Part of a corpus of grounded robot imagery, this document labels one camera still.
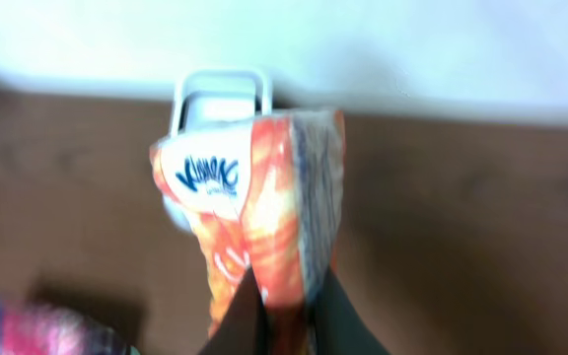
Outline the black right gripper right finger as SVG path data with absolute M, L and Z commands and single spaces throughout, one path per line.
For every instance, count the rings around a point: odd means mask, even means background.
M 307 303 L 310 351 L 316 355 L 390 355 L 359 317 L 331 268 Z

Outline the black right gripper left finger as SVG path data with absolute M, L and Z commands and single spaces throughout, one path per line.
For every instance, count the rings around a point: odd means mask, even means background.
M 218 329 L 199 355 L 268 355 L 268 338 L 266 311 L 250 268 Z

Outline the small orange snack packet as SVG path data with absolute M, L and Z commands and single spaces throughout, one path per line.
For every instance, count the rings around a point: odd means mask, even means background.
M 251 271 L 271 352 L 313 351 L 306 310 L 334 261 L 344 156 L 344 117 L 336 109 L 211 122 L 152 145 L 155 184 L 205 257 L 212 330 Z

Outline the red purple snack bag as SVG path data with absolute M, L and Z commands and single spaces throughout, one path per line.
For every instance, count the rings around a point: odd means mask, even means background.
M 0 301 L 0 355 L 139 355 L 111 327 L 67 308 Z

